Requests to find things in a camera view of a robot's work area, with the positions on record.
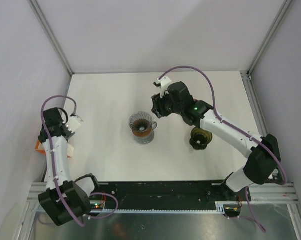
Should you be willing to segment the clear glass dripper cone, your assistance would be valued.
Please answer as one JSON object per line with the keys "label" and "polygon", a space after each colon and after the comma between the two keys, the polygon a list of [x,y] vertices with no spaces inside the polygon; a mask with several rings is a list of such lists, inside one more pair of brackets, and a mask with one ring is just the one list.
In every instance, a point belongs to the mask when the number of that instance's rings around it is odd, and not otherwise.
{"label": "clear glass dripper cone", "polygon": [[153,118],[149,113],[140,111],[129,118],[128,124],[133,132],[144,133],[152,127]]}

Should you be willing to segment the clear glass carafe server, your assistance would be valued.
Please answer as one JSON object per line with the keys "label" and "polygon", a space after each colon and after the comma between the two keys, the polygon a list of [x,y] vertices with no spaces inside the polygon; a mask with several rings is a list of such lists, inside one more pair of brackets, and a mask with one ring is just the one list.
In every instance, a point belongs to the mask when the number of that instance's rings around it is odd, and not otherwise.
{"label": "clear glass carafe server", "polygon": [[149,130],[147,130],[146,132],[138,133],[136,131],[132,131],[135,141],[142,145],[151,143],[155,138],[154,130],[157,128],[157,126],[158,126],[158,123],[154,121],[152,123],[152,127]]}

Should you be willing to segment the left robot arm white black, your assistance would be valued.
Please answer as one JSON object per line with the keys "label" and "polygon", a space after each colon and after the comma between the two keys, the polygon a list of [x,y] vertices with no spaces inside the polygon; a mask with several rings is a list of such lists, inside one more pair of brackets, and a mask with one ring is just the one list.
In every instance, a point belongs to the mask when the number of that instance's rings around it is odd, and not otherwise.
{"label": "left robot arm white black", "polygon": [[90,213],[90,200],[97,199],[101,194],[100,184],[93,174],[86,174],[76,180],[71,176],[68,140],[75,133],[68,129],[68,122],[63,120],[61,113],[67,114],[64,109],[58,107],[43,112],[45,124],[42,126],[46,126],[48,132],[43,127],[38,137],[45,150],[48,175],[46,191],[38,196],[38,200],[57,226],[73,220],[58,192],[77,218]]}

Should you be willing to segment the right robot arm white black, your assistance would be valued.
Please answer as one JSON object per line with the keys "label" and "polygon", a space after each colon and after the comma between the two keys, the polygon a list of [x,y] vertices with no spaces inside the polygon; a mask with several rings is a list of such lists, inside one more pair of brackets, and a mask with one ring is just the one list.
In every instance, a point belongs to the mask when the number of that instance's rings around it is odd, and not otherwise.
{"label": "right robot arm white black", "polygon": [[152,112],[158,117],[180,115],[189,126],[211,132],[236,148],[245,158],[246,164],[225,180],[221,195],[227,201],[234,200],[240,190],[251,185],[263,185],[280,163],[278,140],[268,134],[250,133],[218,116],[210,104],[194,100],[183,82],[172,82],[168,77],[157,79],[154,85],[160,93],[152,96]]}

